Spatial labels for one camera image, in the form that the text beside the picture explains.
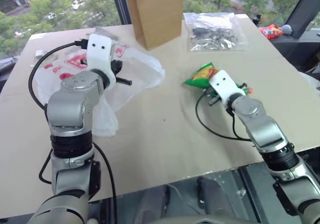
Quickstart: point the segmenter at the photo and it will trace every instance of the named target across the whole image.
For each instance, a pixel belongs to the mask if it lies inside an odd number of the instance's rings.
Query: brown paper bag
[[[181,35],[183,0],[127,0],[136,40],[147,50]]]

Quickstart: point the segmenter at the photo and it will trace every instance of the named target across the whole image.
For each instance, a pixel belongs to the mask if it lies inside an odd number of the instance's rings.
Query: cardboard table surface
[[[201,90],[182,83],[202,65],[213,62],[237,82],[253,89],[296,151],[311,149],[320,141],[320,99],[250,19],[238,15],[249,46],[243,51],[188,52],[188,32],[182,22],[180,37],[148,53],[165,69],[165,80],[146,89],[121,108],[119,131],[111,138],[94,140],[110,161],[118,195],[170,182],[262,161],[250,142],[225,140],[197,121],[195,104]],[[131,25],[106,29],[120,40],[146,52],[135,40]],[[36,50],[51,50],[85,38],[94,29],[33,35],[25,46],[0,95],[0,218],[35,212],[51,197],[51,186],[38,173],[51,148],[43,111],[28,92],[30,64]],[[213,130],[232,135],[232,119],[221,104],[200,105],[203,121]],[[237,120],[239,135],[247,137]],[[102,183],[95,200],[112,196],[107,169],[100,155]],[[51,179],[49,165],[44,176]]]

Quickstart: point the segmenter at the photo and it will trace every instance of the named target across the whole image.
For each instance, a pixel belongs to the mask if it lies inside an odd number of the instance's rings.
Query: red snack bag
[[[272,40],[284,34],[283,31],[275,24],[271,24],[267,27],[260,27],[259,30],[269,40]]]

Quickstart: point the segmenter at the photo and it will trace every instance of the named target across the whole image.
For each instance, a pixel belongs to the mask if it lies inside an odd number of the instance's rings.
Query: white plastic bag
[[[189,31],[188,50],[243,50],[247,38],[234,13],[184,13]]]
[[[121,42],[113,42],[113,59],[123,62],[117,77],[131,80],[132,85],[117,83],[100,98],[93,110],[92,125],[92,134],[99,137],[114,136],[119,129],[115,112],[142,90],[158,86],[165,78],[165,70],[156,58]],[[86,66],[81,64],[85,58],[86,50],[79,49],[64,59],[40,67],[34,76],[39,100],[48,103],[50,96],[60,89],[62,80],[85,71]]]

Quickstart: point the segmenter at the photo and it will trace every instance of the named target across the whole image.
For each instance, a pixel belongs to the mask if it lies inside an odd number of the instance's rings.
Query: black cable
[[[41,65],[41,63],[47,58],[49,57],[50,55],[52,55],[53,53],[57,52],[57,51],[60,51],[62,49],[65,49],[65,48],[68,48],[68,47],[71,47],[71,46],[80,46],[78,42],[72,42],[72,43],[69,43],[69,44],[65,44],[65,45],[62,45],[62,46],[59,46],[51,51],[49,51],[48,53],[46,53],[43,57],[40,58],[40,60],[35,64],[35,66],[33,67],[31,73],[30,73],[30,76],[29,76],[29,80],[28,80],[28,89],[29,89],[29,93],[32,97],[32,99],[35,101],[35,103],[42,109],[44,110],[45,109],[45,106],[39,101],[39,99],[36,97],[35,95],[35,92],[34,92],[34,89],[32,87],[32,82],[34,80],[34,77],[35,77],[35,74],[36,74],[36,71],[38,69],[38,67]]]
[[[239,138],[239,139],[242,139],[243,141],[247,141],[247,142],[252,142],[251,139],[248,139],[248,138],[242,138],[240,137],[237,132],[236,132],[236,117],[235,115],[232,116],[232,131],[233,131],[233,134]]]
[[[39,179],[40,179],[40,181],[42,181],[43,183],[46,183],[46,184],[50,184],[50,185],[51,185],[51,181],[48,181],[48,180],[44,179],[43,174],[44,174],[44,171],[45,171],[45,169],[46,169],[46,167],[47,167],[47,165],[48,165],[48,163],[49,163],[49,161],[50,161],[50,157],[51,157],[52,151],[53,151],[53,150],[51,149],[50,152],[49,152],[49,154],[48,154],[48,156],[47,156],[46,159],[45,159],[45,162],[43,163],[43,165],[42,165],[42,167],[41,167],[40,172],[39,172]]]
[[[207,91],[203,92],[203,94],[199,97],[199,99],[196,101],[196,104],[195,104],[195,115],[196,115],[196,118],[198,119],[198,121],[201,123],[201,125],[207,129],[209,132],[211,132],[212,134],[218,136],[218,137],[221,137],[221,138],[225,138],[225,139],[229,139],[229,140],[236,140],[236,141],[247,141],[246,139],[243,139],[243,138],[238,138],[238,137],[231,137],[231,136],[225,136],[225,135],[222,135],[222,134],[219,134],[215,131],[213,131],[212,129],[210,129],[209,127],[207,127],[203,122],[202,120],[200,119],[199,117],[199,114],[198,114],[198,106],[199,106],[199,103],[200,101],[202,100],[202,98],[204,96],[206,96],[208,94]]]
[[[94,142],[93,142],[93,145],[94,145],[95,149],[97,149],[98,152],[101,154],[101,156],[102,156],[102,158],[103,158],[103,160],[104,160],[104,162],[106,164],[106,167],[108,169],[108,172],[109,172],[110,182],[111,182],[111,189],[112,189],[114,224],[118,224],[117,195],[116,195],[116,186],[115,186],[114,175],[112,174],[110,163],[109,163],[106,155],[104,154],[104,152]]]

